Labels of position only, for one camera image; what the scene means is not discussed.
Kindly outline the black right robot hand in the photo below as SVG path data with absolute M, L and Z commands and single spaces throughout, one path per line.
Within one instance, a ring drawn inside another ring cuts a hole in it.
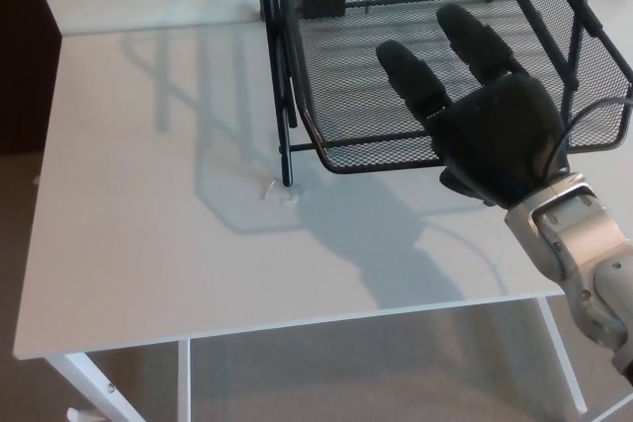
M 543 84 L 528 74 L 489 25 L 449 4 L 436 20 L 479 89 L 458 101 L 402 43 L 376 55 L 392 88 L 430 135 L 449 189 L 505 210 L 570 171 L 564 124 Z

